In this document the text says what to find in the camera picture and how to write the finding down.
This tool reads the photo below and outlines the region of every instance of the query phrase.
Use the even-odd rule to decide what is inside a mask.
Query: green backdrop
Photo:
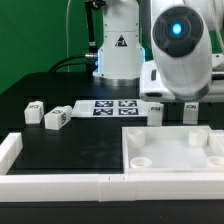
[[[68,0],[0,1],[0,93],[24,75],[47,71],[66,57],[67,4]],[[100,12],[94,12],[94,23],[100,46]],[[211,36],[214,51],[219,52],[214,33]],[[72,1],[69,37],[70,55],[88,52],[84,0]]]

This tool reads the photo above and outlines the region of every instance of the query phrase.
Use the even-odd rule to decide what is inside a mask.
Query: small white block
[[[25,109],[24,114],[26,124],[39,124],[44,116],[43,102],[30,102]]]
[[[163,123],[164,105],[161,103],[150,103],[148,111],[147,125],[160,127]]]
[[[183,124],[198,124],[199,103],[185,103]]]
[[[44,116],[45,128],[59,130],[71,120],[72,107],[56,107]]]

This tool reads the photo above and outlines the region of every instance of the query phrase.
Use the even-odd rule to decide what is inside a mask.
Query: black table
[[[138,87],[93,83],[85,73],[34,73],[0,95],[0,141],[22,132],[24,148],[8,175],[123,173],[121,127],[146,126],[146,118],[72,119],[59,131],[26,125],[29,102],[45,113],[76,100],[139,98]],[[200,104],[199,124],[224,127],[224,104]],[[183,104],[165,104],[164,125],[183,125]],[[224,201],[0,203],[0,223],[221,223]]]

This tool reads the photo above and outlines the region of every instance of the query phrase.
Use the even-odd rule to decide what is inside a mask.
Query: robotic arm
[[[222,0],[145,0],[143,34],[152,47],[154,61],[142,66],[140,97],[145,101],[223,101],[224,81],[212,80],[209,30],[222,28]]]

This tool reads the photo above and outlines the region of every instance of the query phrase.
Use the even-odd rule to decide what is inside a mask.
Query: robot eye
[[[182,27],[181,27],[181,25],[180,25],[179,23],[175,23],[175,24],[173,25],[173,33],[174,33],[175,35],[179,35],[179,34],[181,34],[181,32],[182,32]]]

